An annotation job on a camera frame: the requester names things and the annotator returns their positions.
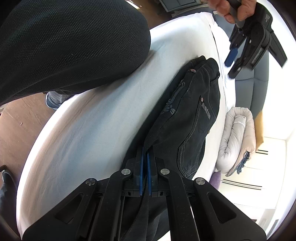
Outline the person's black trouser leg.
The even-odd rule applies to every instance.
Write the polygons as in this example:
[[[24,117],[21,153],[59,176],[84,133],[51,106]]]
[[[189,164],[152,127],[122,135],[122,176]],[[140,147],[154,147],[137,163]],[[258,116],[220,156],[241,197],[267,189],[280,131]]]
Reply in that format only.
[[[1,105],[114,82],[150,46],[147,20],[126,1],[1,1]]]

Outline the grey upholstered headboard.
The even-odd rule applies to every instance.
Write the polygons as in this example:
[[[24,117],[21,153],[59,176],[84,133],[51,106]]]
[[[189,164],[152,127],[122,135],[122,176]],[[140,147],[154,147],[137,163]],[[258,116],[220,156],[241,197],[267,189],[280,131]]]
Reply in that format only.
[[[269,53],[266,51],[253,70],[241,69],[235,78],[236,107],[248,108],[255,118],[263,109],[269,79]]]

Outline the black denim pants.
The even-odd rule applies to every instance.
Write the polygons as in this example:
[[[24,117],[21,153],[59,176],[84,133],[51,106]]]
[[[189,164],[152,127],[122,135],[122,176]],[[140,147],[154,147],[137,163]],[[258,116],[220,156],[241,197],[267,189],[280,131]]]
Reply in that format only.
[[[125,159],[152,148],[165,168],[192,179],[218,116],[219,76],[212,58],[201,56],[183,66],[137,132]],[[169,229],[165,198],[145,194],[125,200],[121,240],[158,240]]]

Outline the yellow pillow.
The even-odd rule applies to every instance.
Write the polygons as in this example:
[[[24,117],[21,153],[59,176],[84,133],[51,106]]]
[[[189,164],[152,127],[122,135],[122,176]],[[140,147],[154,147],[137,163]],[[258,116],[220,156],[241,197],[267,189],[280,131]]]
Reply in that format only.
[[[260,111],[254,119],[256,151],[264,142],[263,111]]]

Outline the folded beige grey duvet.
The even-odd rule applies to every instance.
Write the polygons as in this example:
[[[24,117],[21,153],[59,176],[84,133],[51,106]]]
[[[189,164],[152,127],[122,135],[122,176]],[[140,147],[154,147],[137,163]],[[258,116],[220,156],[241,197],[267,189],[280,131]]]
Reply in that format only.
[[[232,107],[226,114],[216,161],[217,171],[227,177],[237,173],[236,168],[245,152],[250,152],[251,157],[255,148],[255,127],[251,111],[247,108]]]

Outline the purple cushion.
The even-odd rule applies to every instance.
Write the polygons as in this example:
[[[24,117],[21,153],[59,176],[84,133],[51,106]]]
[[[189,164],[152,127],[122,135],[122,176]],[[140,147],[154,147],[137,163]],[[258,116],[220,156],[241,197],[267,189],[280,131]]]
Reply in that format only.
[[[221,183],[221,172],[216,171],[211,175],[209,183],[215,188],[219,189]]]

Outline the folded blue grey garment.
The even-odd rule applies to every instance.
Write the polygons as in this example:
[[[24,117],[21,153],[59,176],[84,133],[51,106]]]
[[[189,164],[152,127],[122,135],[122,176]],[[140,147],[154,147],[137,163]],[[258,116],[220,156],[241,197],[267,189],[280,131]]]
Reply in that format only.
[[[246,151],[242,160],[240,161],[239,165],[236,168],[237,174],[240,174],[242,172],[242,169],[244,168],[245,163],[249,160],[250,152]]]

